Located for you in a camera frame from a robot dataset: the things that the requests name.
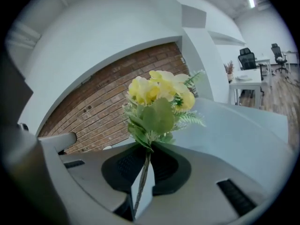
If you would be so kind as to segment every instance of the yellow flower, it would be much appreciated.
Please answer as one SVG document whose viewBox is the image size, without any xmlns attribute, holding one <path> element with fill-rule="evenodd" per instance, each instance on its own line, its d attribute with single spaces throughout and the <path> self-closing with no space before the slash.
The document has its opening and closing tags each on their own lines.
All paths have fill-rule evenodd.
<svg viewBox="0 0 300 225">
<path fill-rule="evenodd" d="M 184 93 L 181 95 L 182 98 L 182 105 L 181 106 L 176 106 L 177 110 L 190 110 L 192 109 L 192 107 L 195 104 L 195 97 L 193 95 L 193 93 L 191 93 L 190 91 Z"/>
<path fill-rule="evenodd" d="M 129 95 L 135 97 L 137 103 L 147 105 L 153 102 L 160 92 L 156 82 L 149 81 L 143 77 L 136 77 L 129 85 Z"/>
<path fill-rule="evenodd" d="M 159 83 L 161 89 L 169 94 L 183 94 L 187 93 L 189 90 L 183 83 L 189 78 L 186 74 L 178 74 L 176 76 L 171 72 L 167 71 L 150 71 L 151 81 Z"/>
</svg>

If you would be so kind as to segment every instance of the flower bouquet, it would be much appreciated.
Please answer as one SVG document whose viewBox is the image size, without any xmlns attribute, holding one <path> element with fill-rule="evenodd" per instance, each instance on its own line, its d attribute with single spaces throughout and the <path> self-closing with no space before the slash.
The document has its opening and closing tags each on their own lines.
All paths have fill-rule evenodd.
<svg viewBox="0 0 300 225">
<path fill-rule="evenodd" d="M 128 131 L 146 149 L 146 160 L 134 207 L 136 213 L 147 177 L 152 142 L 174 143 L 172 132 L 184 129 L 188 123 L 202 126 L 203 120 L 196 111 L 190 111 L 195 97 L 189 90 L 204 72 L 173 75 L 167 71 L 150 71 L 149 80 L 136 77 L 129 85 L 128 104 L 124 105 Z"/>
</svg>

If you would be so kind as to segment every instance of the office chair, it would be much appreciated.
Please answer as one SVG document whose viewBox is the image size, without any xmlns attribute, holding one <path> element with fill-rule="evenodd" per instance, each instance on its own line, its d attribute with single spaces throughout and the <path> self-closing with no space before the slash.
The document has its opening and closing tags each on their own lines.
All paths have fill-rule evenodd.
<svg viewBox="0 0 300 225">
<path fill-rule="evenodd" d="M 275 70 L 275 72 L 277 72 L 277 70 L 279 70 L 279 71 L 281 71 L 280 73 L 282 73 L 282 70 L 284 70 L 285 73 L 288 73 L 289 71 L 285 67 L 283 67 L 283 65 L 287 62 L 287 60 L 285 58 L 283 59 L 280 47 L 277 45 L 277 43 L 273 43 L 271 49 L 275 55 L 275 62 L 277 64 L 281 65 L 281 67 L 277 68 Z"/>
<path fill-rule="evenodd" d="M 243 70 L 256 69 L 255 56 L 254 53 L 250 51 L 249 48 L 243 48 L 240 50 L 239 60 L 241 65 L 243 66 Z M 261 70 L 261 78 L 263 81 L 263 73 L 262 73 L 262 63 L 258 64 Z"/>
</svg>

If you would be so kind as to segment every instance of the flower stem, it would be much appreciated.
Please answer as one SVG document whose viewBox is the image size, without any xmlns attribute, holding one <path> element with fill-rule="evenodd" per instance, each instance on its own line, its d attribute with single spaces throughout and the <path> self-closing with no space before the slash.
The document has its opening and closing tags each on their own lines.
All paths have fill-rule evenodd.
<svg viewBox="0 0 300 225">
<path fill-rule="evenodd" d="M 141 174 L 141 178 L 140 178 L 139 190 L 138 190 L 138 193 L 136 196 L 136 202 L 135 202 L 135 207 L 134 207 L 134 217 L 135 217 L 137 208 L 139 207 L 140 200 L 142 197 L 142 192 L 143 192 L 143 189 L 144 189 L 144 186 L 146 183 L 149 163 L 150 163 L 150 152 L 146 151 L 146 160 L 145 160 L 144 166 L 142 167 L 142 174 Z"/>
</svg>

